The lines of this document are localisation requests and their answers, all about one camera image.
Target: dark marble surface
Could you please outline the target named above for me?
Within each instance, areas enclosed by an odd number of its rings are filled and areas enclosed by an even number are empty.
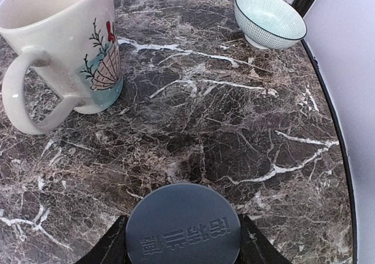
[[[29,136],[0,104],[0,263],[74,263],[150,191],[207,185],[293,263],[352,262],[338,139],[301,44],[251,47],[233,0],[115,0],[121,98]],[[0,76],[14,52],[0,40]],[[56,96],[28,74],[35,119]]]

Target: marble tabletop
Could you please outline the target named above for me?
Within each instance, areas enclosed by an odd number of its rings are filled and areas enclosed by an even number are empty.
[[[248,214],[292,263],[352,263],[339,142],[300,43],[257,50],[233,0],[115,0],[125,87],[43,136],[0,104],[0,263],[74,263],[160,186],[191,182]],[[0,39],[0,78],[15,53]],[[30,72],[28,109],[57,97]]]

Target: gray disc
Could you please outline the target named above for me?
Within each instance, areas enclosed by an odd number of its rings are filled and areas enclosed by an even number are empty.
[[[132,264],[233,264],[240,251],[240,220],[217,192],[196,184],[153,191],[126,227]]]

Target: teacup base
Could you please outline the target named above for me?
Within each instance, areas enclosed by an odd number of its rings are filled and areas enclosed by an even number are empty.
[[[251,40],[248,36],[245,35],[245,39],[246,41],[248,41],[249,44],[251,44],[252,46],[258,48],[258,49],[269,49],[265,46],[261,46],[260,44],[256,43],[255,41]]]

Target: mug handle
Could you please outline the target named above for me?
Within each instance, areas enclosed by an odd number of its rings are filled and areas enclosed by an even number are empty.
[[[26,48],[12,62],[5,73],[2,83],[2,101],[5,112],[12,124],[23,133],[45,134],[59,125],[69,116],[74,107],[83,104],[77,96],[67,96],[44,120],[34,123],[25,106],[23,83],[27,70],[31,65],[43,67],[50,63],[49,55],[36,47]]]

